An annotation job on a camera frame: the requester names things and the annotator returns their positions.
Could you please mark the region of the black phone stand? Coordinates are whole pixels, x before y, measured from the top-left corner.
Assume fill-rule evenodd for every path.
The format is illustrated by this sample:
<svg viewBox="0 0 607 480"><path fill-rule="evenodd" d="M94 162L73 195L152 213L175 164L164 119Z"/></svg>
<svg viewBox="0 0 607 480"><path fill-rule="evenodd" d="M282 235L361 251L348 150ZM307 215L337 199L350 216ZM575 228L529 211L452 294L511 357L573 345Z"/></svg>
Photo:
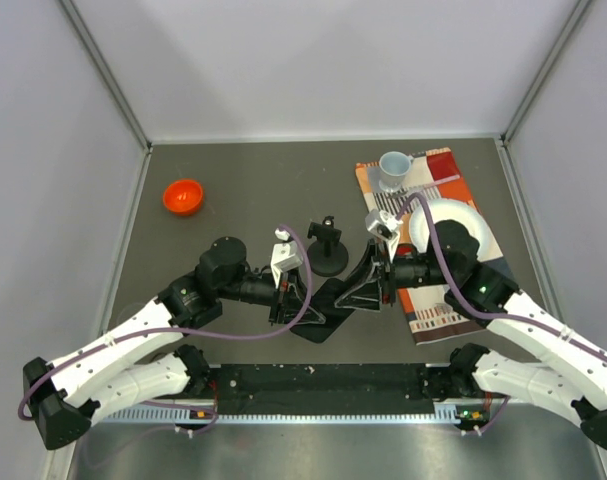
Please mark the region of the black phone stand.
<svg viewBox="0 0 607 480"><path fill-rule="evenodd" d="M334 217L326 216L321 222L311 222L307 238L314 242L307 249L312 272L329 278L341 274L348 265L349 253L340 241L342 231L335 227Z"/></svg>

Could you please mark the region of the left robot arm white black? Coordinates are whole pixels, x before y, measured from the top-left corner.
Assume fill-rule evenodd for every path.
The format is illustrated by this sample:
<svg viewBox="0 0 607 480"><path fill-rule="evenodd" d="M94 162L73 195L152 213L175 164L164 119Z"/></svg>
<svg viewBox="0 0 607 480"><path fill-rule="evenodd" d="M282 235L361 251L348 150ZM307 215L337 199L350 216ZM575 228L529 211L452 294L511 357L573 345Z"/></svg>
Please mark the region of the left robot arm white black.
<svg viewBox="0 0 607 480"><path fill-rule="evenodd" d="M324 324L307 285L311 264L301 244L284 230L266 270L253 270L247 248L221 237L195 269L172 281L128 320L77 351L47 361L36 357L22 369L21 420L35 424L44 447L57 450L82 437L105 417L159 396L199 396L209 387L208 363L189 345L150 364L154 351L202 332L222 314L225 299L270 309L270 320L287 331Z"/></svg>

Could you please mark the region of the black smartphone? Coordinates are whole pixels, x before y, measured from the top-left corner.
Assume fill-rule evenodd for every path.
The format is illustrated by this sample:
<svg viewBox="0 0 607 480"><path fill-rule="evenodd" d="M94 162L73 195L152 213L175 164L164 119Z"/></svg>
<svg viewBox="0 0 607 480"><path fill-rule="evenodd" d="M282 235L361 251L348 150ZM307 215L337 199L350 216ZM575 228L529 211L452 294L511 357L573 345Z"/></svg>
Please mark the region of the black smartphone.
<svg viewBox="0 0 607 480"><path fill-rule="evenodd" d="M312 296L327 316L324 325L295 325L290 331L315 344L324 343L354 312L353 309L340 309L334 306L336 298L345 290L345 283L339 279L328 279Z"/></svg>

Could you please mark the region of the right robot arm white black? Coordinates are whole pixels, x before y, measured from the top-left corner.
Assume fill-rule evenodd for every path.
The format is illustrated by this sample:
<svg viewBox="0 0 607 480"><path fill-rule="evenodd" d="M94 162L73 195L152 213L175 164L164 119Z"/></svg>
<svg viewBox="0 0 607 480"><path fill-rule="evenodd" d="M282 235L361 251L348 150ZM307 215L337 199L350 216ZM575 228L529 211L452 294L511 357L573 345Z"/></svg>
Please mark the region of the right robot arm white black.
<svg viewBox="0 0 607 480"><path fill-rule="evenodd" d="M478 390L519 399L577 426L607 450L607 350L588 341L538 305L504 274L480 262L478 240L452 219L423 221L428 245L392 255L394 222L374 220L359 266L334 302L337 308L378 310L401 288L444 286L456 313L516 344L537 366L467 344L450 357L450 384L459 394Z"/></svg>

